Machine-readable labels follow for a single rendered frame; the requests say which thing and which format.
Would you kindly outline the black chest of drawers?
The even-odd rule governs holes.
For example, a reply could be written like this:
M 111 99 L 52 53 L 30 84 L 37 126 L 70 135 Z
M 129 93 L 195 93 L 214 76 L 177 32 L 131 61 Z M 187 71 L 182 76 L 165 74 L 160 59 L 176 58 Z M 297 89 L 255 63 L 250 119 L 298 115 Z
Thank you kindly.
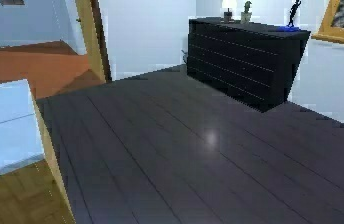
M 268 24 L 191 19 L 187 75 L 266 112 L 287 101 L 309 36 Z

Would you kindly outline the white round lamp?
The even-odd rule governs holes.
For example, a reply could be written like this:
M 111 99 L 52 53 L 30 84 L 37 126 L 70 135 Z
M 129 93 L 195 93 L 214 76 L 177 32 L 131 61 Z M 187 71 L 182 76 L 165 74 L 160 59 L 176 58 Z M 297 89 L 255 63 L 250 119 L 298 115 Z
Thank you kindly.
M 237 0 L 222 0 L 222 8 L 234 12 L 237 9 Z

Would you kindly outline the green plant in white pot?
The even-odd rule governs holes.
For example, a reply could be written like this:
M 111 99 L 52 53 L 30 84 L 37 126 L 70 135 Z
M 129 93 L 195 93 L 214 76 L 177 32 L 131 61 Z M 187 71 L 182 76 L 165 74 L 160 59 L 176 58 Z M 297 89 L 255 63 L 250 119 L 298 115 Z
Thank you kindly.
M 244 10 L 241 12 L 241 23 L 245 24 L 248 23 L 251 19 L 252 13 L 250 12 L 252 2 L 247 0 L 244 4 Z

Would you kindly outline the white bed with wooden frame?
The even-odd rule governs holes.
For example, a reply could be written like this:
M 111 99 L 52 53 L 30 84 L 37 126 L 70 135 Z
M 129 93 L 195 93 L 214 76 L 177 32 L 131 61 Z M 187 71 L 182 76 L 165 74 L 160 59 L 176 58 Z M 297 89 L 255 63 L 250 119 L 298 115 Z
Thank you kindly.
M 0 84 L 0 224 L 76 224 L 26 79 Z

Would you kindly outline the gold framed wall picture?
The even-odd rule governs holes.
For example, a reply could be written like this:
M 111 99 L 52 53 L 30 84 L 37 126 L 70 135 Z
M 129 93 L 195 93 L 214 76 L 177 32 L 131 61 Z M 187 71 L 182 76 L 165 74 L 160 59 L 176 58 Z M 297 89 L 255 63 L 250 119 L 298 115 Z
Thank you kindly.
M 344 0 L 329 0 L 320 27 L 312 39 L 344 44 Z

